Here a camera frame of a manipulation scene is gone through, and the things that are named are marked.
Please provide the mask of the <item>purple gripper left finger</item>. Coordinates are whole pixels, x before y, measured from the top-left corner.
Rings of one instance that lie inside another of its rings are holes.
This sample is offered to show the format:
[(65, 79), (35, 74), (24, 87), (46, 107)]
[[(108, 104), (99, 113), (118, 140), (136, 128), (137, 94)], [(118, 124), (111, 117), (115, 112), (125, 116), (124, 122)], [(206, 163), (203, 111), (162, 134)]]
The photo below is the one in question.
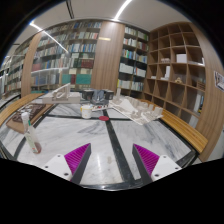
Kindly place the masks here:
[(66, 155), (56, 154), (43, 169), (65, 180), (79, 184), (91, 155), (91, 144), (80, 146)]

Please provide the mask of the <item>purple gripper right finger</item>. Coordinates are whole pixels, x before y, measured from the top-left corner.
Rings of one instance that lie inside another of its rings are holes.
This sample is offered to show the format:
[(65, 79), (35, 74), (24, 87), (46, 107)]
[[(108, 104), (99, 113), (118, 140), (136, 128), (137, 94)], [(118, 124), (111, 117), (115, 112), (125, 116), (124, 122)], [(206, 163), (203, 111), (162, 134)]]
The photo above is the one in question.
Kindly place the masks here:
[(159, 156), (137, 144), (133, 145), (132, 154), (144, 185), (181, 170), (167, 155)]

